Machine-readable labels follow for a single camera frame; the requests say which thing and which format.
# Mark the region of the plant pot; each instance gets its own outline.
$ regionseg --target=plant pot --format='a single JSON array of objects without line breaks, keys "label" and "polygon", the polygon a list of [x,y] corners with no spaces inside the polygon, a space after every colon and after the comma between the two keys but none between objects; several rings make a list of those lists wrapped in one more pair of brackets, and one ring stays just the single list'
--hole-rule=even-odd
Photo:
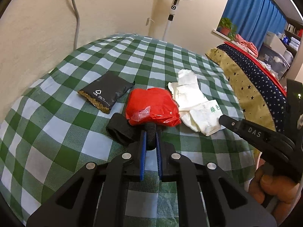
[{"label": "plant pot", "polygon": [[230,33],[230,29],[224,27],[221,28],[220,33],[222,33],[223,35],[227,36]]}]

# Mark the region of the bed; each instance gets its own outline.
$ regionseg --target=bed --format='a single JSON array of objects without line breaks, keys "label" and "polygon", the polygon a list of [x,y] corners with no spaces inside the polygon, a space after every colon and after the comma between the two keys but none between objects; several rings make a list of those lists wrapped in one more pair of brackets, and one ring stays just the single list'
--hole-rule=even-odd
[{"label": "bed", "polygon": [[[223,114],[244,118],[223,70],[184,48],[134,34],[117,34],[84,45],[33,83],[11,107],[0,129],[0,192],[17,218],[28,217],[87,162],[110,161],[126,147],[106,126],[125,113],[128,94],[104,114],[77,93],[112,71],[135,88],[167,88],[181,69],[193,70],[201,91]],[[162,132],[164,141],[193,162],[214,162],[248,186],[255,166],[253,147],[227,129],[206,137],[181,124]],[[148,151],[145,178],[128,189],[124,226],[178,226],[175,183],[159,181],[155,151]]]}]

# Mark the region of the white cloth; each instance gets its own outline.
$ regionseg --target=white cloth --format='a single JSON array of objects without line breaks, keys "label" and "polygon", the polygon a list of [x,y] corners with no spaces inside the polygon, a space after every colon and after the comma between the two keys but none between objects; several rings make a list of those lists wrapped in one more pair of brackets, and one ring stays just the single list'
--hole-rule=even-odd
[{"label": "white cloth", "polygon": [[289,43],[289,46],[292,47],[293,49],[295,49],[296,51],[298,51],[299,47],[297,47],[296,45],[292,44],[291,42]]},{"label": "white cloth", "polygon": [[224,128],[219,124],[222,112],[217,101],[207,100],[199,89],[197,76],[191,70],[180,70],[178,82],[169,83],[168,87],[179,105],[180,118],[186,126],[206,136]]},{"label": "white cloth", "polygon": [[290,43],[295,45],[296,47],[299,47],[299,44],[297,44],[295,41],[290,41]]},{"label": "white cloth", "polygon": [[298,39],[295,39],[294,37],[291,37],[290,40],[295,42],[296,44],[300,45],[300,41]]}]

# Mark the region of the potted plant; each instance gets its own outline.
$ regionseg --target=potted plant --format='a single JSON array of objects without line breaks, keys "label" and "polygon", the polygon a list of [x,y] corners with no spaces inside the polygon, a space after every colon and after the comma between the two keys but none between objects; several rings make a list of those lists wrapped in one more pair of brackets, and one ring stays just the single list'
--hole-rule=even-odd
[{"label": "potted plant", "polygon": [[233,38],[234,38],[234,34],[237,31],[237,27],[231,22],[230,19],[228,19],[228,18],[221,18],[220,22],[219,22],[219,27],[221,27],[220,33],[222,33],[225,36],[228,36],[228,34],[230,32],[232,32]]}]

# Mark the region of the navy star-patterned fabric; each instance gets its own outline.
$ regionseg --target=navy star-patterned fabric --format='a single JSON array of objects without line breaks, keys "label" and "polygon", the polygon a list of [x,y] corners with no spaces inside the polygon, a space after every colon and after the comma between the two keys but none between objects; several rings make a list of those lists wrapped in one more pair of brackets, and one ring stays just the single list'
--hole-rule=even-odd
[{"label": "navy star-patterned fabric", "polygon": [[254,64],[247,56],[236,50],[235,48],[222,44],[217,47],[223,50],[227,55],[242,69],[249,80],[254,84],[259,91],[264,101],[267,104],[269,112],[275,124],[277,132],[283,132],[284,111],[286,99],[276,85],[266,76],[260,68]]}]

